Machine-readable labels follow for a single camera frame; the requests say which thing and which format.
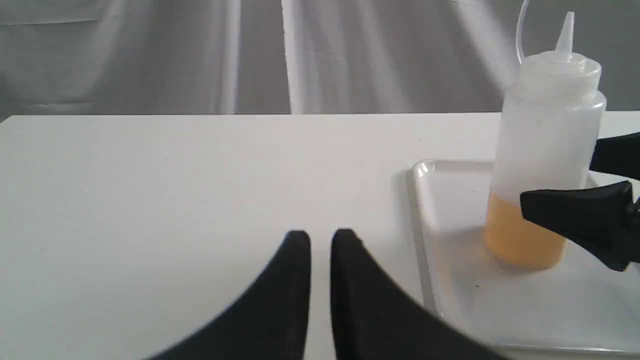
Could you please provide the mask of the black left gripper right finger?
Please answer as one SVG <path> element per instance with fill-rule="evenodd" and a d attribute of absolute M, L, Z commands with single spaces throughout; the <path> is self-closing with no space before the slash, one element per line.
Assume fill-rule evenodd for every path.
<path fill-rule="evenodd" d="M 502 360 L 430 314 L 382 269 L 350 228 L 331 242 L 330 308 L 338 360 Z"/>

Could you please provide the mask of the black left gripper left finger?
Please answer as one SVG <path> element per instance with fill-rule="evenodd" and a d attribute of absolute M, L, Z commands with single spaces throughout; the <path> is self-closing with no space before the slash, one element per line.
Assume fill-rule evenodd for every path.
<path fill-rule="evenodd" d="M 286 233 L 277 252 L 233 304 L 156 360 L 302 360 L 311 291 L 311 240 Z"/>

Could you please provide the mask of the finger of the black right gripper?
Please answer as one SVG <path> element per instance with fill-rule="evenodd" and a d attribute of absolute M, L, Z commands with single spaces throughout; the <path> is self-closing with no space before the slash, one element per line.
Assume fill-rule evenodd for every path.
<path fill-rule="evenodd" d="M 589 170 L 640 180 L 640 133 L 597 139 Z"/>
<path fill-rule="evenodd" d="M 611 271 L 640 262 L 639 201 L 628 180 L 586 189 L 525 191 L 519 205 L 526 221 L 577 244 Z"/>

